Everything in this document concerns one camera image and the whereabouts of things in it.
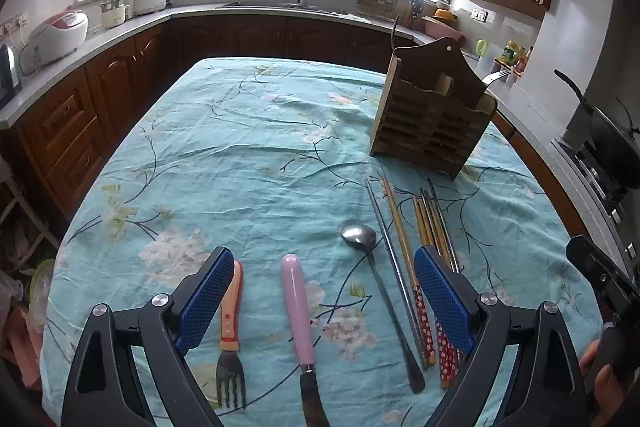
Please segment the person's right hand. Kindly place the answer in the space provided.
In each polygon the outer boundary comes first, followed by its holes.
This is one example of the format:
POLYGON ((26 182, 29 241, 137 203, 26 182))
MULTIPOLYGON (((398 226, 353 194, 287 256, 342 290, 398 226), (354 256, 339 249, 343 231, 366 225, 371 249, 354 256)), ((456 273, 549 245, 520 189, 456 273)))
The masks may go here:
MULTIPOLYGON (((579 360, 582 376, 586 377, 597 355, 600 341, 593 340, 589 343, 579 360)), ((611 365, 605 365, 600 369, 594 380, 594 397, 600 411, 590 421, 591 427, 603 427, 617 412, 626 397, 626 391, 617 381, 611 365)))

